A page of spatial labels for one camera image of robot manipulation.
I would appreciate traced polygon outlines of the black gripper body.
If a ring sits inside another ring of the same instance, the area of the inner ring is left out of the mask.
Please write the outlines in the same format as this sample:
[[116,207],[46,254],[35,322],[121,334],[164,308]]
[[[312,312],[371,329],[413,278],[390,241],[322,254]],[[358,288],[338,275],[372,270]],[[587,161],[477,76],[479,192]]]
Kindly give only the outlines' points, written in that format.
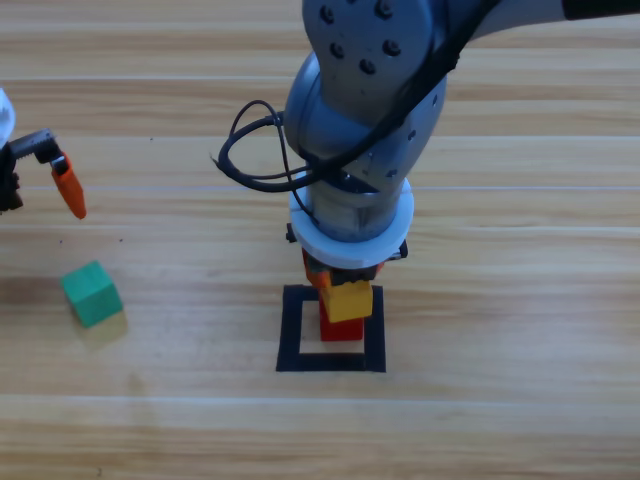
[[19,209],[23,206],[18,194],[19,176],[15,172],[17,162],[34,156],[40,164],[51,163],[59,158],[59,146],[53,132],[48,129],[30,133],[9,141],[1,148],[1,212]]
[[[408,244],[407,240],[404,240],[400,245],[399,249],[387,260],[383,262],[391,262],[395,260],[404,259],[408,256]],[[358,268],[358,269],[343,269],[338,267],[331,268],[331,286],[339,286],[346,283],[356,283],[358,281],[373,281],[372,277],[375,273],[376,266],[370,266],[366,268]]]

